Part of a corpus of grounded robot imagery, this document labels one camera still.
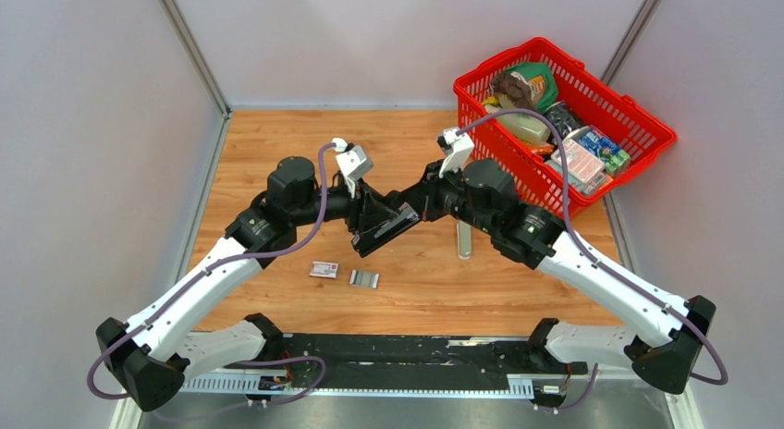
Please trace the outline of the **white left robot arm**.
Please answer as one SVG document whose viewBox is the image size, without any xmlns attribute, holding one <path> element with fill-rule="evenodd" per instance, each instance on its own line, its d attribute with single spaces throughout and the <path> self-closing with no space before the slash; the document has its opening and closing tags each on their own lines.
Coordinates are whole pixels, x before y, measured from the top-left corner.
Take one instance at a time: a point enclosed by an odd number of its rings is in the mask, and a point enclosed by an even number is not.
<svg viewBox="0 0 784 429">
<path fill-rule="evenodd" d="M 219 331 L 194 334 L 193 328 L 274 260 L 303 248 L 326 222 L 344 221 L 356 252 L 367 255 L 420 220 L 421 206 L 407 192 L 382 194 L 363 180 L 368 160 L 357 151 L 337 159 L 334 180 L 322 162 L 282 159 L 266 189 L 170 290 L 128 319 L 98 326 L 98 361 L 126 398 L 142 411 L 156 411 L 189 380 L 214 369 L 282 364 L 282 332 L 260 313 Z"/>
</svg>

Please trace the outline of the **black stapler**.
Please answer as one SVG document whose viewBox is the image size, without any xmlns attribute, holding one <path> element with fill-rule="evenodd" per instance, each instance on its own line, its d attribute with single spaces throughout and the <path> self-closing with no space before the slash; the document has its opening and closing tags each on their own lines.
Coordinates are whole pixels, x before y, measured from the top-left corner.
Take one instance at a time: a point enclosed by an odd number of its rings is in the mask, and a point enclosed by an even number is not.
<svg viewBox="0 0 784 429">
<path fill-rule="evenodd" d="M 405 202 L 397 209 L 386 208 L 385 215 L 368 226 L 360 226 L 354 233 L 352 247 L 362 258 L 422 221 L 421 216 Z"/>
</svg>

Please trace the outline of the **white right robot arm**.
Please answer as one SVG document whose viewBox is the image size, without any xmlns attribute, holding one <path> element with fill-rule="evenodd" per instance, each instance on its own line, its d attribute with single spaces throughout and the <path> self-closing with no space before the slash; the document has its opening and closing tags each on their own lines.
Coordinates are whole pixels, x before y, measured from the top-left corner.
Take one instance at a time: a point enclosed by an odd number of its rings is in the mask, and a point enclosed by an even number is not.
<svg viewBox="0 0 784 429">
<path fill-rule="evenodd" d="M 444 172 L 429 164 L 422 178 L 386 199 L 408 218 L 435 221 L 451 215 L 486 233 L 515 263 L 555 277 L 617 316 L 620 326 L 571 325 L 548 318 L 534 329 L 527 350 L 539 372 L 561 363 L 629 368 L 669 394 L 697 378 L 693 368 L 717 307 L 696 295 L 688 300 L 659 288 L 606 258 L 557 215 L 521 200 L 514 177 L 491 159 Z"/>
</svg>

